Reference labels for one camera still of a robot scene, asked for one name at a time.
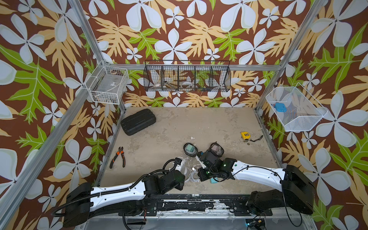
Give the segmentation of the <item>green charger plug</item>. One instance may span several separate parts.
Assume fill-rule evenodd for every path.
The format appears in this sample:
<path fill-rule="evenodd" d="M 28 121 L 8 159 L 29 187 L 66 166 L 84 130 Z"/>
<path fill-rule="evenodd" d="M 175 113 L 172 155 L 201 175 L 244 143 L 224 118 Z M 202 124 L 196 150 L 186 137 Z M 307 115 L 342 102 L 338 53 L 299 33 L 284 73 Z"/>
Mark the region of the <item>green charger plug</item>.
<path fill-rule="evenodd" d="M 193 152 L 195 152 L 195 147 L 193 145 L 187 145 L 186 146 L 186 151 L 190 152 L 190 153 L 193 153 Z"/>

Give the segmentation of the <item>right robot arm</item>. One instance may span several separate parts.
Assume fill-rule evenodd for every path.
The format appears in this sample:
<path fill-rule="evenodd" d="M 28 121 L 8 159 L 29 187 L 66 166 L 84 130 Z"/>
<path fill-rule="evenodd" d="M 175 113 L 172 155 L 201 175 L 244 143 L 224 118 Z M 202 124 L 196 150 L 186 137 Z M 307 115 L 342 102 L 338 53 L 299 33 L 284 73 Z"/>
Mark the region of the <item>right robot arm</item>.
<path fill-rule="evenodd" d="M 271 187 L 272 190 L 266 192 L 251 193 L 246 206 L 253 213 L 280 207 L 290 207 L 306 215 L 313 213 L 316 188 L 312 181 L 293 165 L 287 165 L 286 168 L 265 168 L 232 158 L 221 160 L 210 151 L 199 152 L 196 159 L 202 164 L 198 171 L 202 182 L 218 178 L 220 182 L 229 179 L 245 180 Z"/>

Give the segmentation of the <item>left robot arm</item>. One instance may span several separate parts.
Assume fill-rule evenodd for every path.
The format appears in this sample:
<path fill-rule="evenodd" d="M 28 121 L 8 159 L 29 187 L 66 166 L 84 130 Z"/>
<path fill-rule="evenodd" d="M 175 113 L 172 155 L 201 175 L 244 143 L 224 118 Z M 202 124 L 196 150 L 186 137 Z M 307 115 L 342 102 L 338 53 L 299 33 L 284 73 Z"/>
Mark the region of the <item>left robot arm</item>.
<path fill-rule="evenodd" d="M 111 208 L 128 201 L 141 201 L 152 195 L 163 195 L 172 189 L 182 190 L 185 175 L 179 170 L 159 170 L 144 174 L 136 182 L 111 187 L 92 187 L 84 183 L 67 195 L 66 203 L 55 208 L 51 215 L 63 217 L 63 227 L 80 225 L 88 220 L 93 212 Z"/>

